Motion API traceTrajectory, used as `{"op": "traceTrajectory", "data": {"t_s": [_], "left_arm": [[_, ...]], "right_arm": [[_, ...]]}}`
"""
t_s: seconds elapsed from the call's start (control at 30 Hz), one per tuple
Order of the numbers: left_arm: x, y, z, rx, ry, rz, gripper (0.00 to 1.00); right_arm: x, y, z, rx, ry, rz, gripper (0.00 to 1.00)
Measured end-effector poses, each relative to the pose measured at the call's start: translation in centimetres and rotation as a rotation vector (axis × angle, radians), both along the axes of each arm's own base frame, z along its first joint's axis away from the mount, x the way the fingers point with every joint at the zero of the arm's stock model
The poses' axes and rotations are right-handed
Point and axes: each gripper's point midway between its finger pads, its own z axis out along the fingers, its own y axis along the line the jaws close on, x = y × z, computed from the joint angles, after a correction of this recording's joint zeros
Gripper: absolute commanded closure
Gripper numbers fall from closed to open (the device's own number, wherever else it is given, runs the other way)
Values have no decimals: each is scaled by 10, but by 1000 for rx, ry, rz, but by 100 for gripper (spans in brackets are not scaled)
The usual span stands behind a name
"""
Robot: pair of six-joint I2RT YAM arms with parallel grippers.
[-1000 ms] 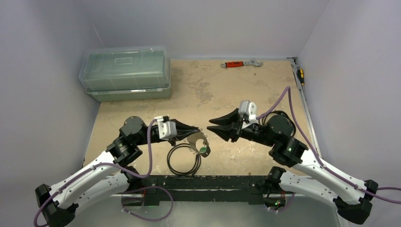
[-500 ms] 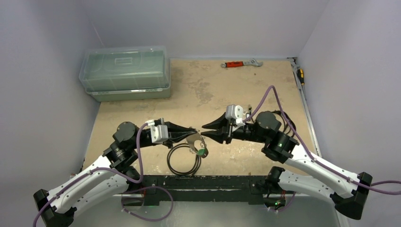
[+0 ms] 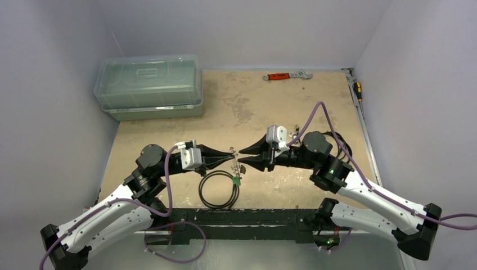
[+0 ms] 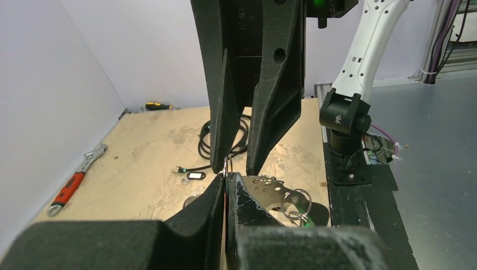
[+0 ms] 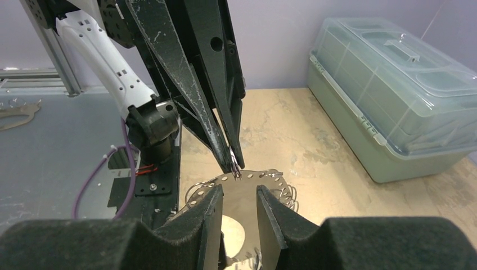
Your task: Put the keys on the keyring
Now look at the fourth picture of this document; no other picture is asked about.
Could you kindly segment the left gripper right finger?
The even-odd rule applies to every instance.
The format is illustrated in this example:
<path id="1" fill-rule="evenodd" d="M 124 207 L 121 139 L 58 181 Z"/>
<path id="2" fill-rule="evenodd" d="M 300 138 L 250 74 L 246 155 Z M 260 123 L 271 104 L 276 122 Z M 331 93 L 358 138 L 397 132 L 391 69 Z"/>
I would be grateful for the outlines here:
<path id="1" fill-rule="evenodd" d="M 370 229 L 244 226 L 226 229 L 228 269 L 389 269 L 385 245 Z"/>

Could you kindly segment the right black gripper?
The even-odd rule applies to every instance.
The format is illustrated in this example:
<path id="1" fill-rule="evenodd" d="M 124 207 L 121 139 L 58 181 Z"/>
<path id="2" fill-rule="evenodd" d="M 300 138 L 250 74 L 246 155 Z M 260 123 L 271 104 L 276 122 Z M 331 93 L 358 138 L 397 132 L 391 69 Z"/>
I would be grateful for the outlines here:
<path id="1" fill-rule="evenodd" d="M 300 117 L 305 3 L 191 1 L 191 6 L 210 107 L 211 168 L 219 173 L 231 151 L 240 126 L 238 103 L 253 103 L 246 172 L 257 175 Z"/>

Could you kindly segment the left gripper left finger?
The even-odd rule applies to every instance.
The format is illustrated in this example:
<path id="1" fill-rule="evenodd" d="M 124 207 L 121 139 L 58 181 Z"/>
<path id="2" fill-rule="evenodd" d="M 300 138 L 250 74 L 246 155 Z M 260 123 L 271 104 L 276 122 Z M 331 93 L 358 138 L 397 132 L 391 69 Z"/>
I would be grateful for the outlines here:
<path id="1" fill-rule="evenodd" d="M 219 269 L 224 178 L 165 221 L 39 222 L 1 261 L 2 269 Z"/>

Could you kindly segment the green key tag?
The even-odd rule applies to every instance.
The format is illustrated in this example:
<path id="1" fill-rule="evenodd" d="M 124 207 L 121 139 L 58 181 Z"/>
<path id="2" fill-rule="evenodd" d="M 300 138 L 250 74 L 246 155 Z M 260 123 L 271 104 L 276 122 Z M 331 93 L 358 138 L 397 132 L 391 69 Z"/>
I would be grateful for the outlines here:
<path id="1" fill-rule="evenodd" d="M 303 216 L 300 218 L 300 226 L 301 227 L 315 227 L 314 221 L 310 217 Z"/>

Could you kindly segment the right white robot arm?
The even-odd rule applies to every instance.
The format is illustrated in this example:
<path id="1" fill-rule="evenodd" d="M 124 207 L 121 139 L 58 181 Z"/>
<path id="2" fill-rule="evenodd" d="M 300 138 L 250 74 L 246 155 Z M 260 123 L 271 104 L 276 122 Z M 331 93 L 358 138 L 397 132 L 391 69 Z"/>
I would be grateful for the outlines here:
<path id="1" fill-rule="evenodd" d="M 192 1 L 210 106 L 210 165 L 223 170 L 250 107 L 248 175 L 299 119 L 305 82 L 305 23 L 343 17 L 356 1 Z M 326 93 L 319 122 L 330 131 L 337 185 L 369 182 L 361 138 L 371 125 L 371 88 L 408 1 L 365 1 L 343 67 Z"/>

